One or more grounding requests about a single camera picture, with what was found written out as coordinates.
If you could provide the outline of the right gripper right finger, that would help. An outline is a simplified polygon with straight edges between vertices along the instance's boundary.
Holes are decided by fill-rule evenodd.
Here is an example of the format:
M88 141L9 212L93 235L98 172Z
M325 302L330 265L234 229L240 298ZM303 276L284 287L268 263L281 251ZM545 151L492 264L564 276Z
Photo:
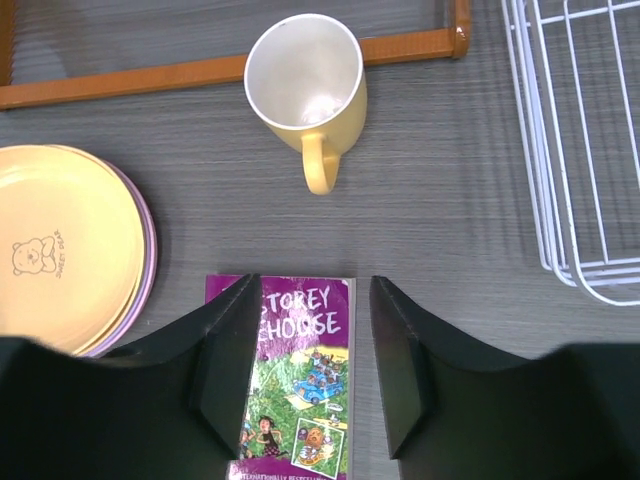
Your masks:
M635 479L639 347L491 346L375 276L370 312L390 457L404 479Z

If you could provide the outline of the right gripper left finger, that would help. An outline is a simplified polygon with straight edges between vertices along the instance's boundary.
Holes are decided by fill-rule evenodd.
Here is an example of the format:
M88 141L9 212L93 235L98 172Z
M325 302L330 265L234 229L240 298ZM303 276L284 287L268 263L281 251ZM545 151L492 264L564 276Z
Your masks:
M5 479L222 479L239 451L261 279L100 358L1 341Z

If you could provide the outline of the white wire dish rack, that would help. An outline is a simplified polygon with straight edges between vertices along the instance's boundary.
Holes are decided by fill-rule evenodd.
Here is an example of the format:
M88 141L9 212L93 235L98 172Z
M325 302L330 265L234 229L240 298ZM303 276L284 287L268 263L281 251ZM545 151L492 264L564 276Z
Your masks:
M639 303L639 5L506 1L505 34L541 266Z

